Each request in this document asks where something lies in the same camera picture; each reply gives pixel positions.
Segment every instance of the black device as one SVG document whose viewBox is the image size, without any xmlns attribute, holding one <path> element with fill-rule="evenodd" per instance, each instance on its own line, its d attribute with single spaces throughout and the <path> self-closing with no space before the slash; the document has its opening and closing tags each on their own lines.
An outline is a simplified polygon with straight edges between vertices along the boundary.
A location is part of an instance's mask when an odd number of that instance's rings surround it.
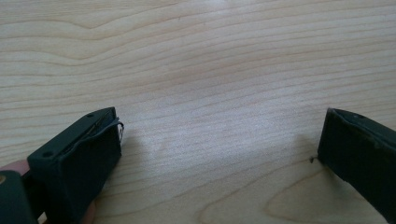
<svg viewBox="0 0 396 224">
<path fill-rule="evenodd" d="M 318 159 L 396 223 L 396 132 L 362 115 L 327 111 Z"/>
<path fill-rule="evenodd" d="M 114 107 L 94 111 L 28 158 L 20 176 L 0 172 L 0 223 L 79 223 L 120 159 L 123 124 Z"/>
</svg>

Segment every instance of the wood grain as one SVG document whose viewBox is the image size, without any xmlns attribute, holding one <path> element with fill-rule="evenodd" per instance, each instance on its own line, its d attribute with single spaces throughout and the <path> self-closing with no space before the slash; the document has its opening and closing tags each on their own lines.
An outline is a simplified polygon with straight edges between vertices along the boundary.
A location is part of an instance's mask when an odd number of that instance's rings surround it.
<svg viewBox="0 0 396 224">
<path fill-rule="evenodd" d="M 327 107 L 396 129 L 394 0 L 0 3 L 0 165 L 112 106 L 95 223 L 385 223 L 316 154 Z"/>
</svg>

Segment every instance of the hand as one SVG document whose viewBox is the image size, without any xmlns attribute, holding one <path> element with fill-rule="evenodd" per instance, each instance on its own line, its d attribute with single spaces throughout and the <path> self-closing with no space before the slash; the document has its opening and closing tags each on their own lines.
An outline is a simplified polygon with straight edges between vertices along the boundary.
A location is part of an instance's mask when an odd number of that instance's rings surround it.
<svg viewBox="0 0 396 224">
<path fill-rule="evenodd" d="M 27 161 L 14 161 L 9 165 L 0 167 L 0 171 L 2 170 L 13 170 L 20 173 L 20 175 L 24 175 L 26 174 L 26 172 L 29 171 L 29 164 L 27 163 Z M 92 202 L 88 207 L 87 211 L 85 212 L 84 218 L 82 219 L 81 223 L 92 224 L 94 213 L 95 213 L 95 202 Z"/>
</svg>

